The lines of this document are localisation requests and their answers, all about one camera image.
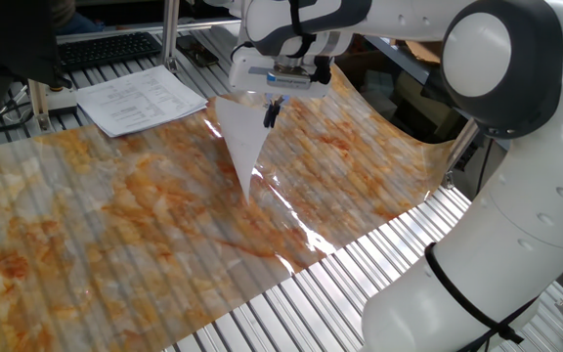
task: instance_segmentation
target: orange marble pattern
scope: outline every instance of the orange marble pattern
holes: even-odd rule
[[[421,203],[450,146],[393,127],[338,70],[325,99],[284,108],[250,205],[213,100],[124,138],[0,146],[0,351],[160,351]]]

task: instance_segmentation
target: white paper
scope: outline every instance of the white paper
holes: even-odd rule
[[[265,114],[266,111],[262,109],[249,108],[223,98],[216,99],[216,117],[247,204],[253,167],[271,131],[264,127]]]
[[[106,134],[117,137],[205,109],[207,101],[157,66],[82,88],[77,103]]]

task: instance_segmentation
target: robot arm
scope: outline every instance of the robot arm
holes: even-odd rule
[[[300,30],[287,1],[253,0],[242,9],[242,42],[253,47],[236,50],[232,84],[322,97],[327,84],[315,80],[322,66],[315,58],[341,54],[351,33],[444,38],[450,94],[485,134],[513,142],[466,214],[435,245],[435,259],[495,322],[540,295],[563,273],[563,0],[297,3]],[[425,258],[371,298],[363,315],[369,352],[457,351],[488,329]]]
[[[246,0],[241,42],[252,47],[234,53],[230,83],[237,90],[321,98],[328,79],[319,60],[344,53],[354,33],[442,40],[471,1]]]

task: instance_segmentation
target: computer keyboard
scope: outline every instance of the computer keyboard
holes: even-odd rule
[[[63,71],[154,55],[162,46],[151,34],[131,33],[58,45]]]

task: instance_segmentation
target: slotted metal surface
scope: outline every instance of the slotted metal surface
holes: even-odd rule
[[[219,65],[195,67],[183,55],[178,78],[204,97],[230,92],[230,53],[236,45],[238,23],[224,23],[227,30],[210,25],[193,26],[191,34],[219,57]],[[160,29],[150,30],[158,38]],[[77,88],[87,87],[155,66],[155,57],[124,61],[68,72]],[[12,98],[21,89],[13,85]],[[22,112],[0,118],[13,123]],[[52,117],[57,131],[92,123],[82,110]],[[33,123],[0,132],[0,144],[39,135]],[[175,343],[173,351],[357,351],[364,343],[362,310],[367,300],[392,284],[439,241],[459,220],[470,201],[458,190],[440,188],[424,204],[384,224],[325,260],[298,273],[193,335]],[[541,297],[541,309],[521,334],[517,346],[504,343],[496,351],[563,351],[563,320],[554,303],[563,299],[563,288],[553,284]]]

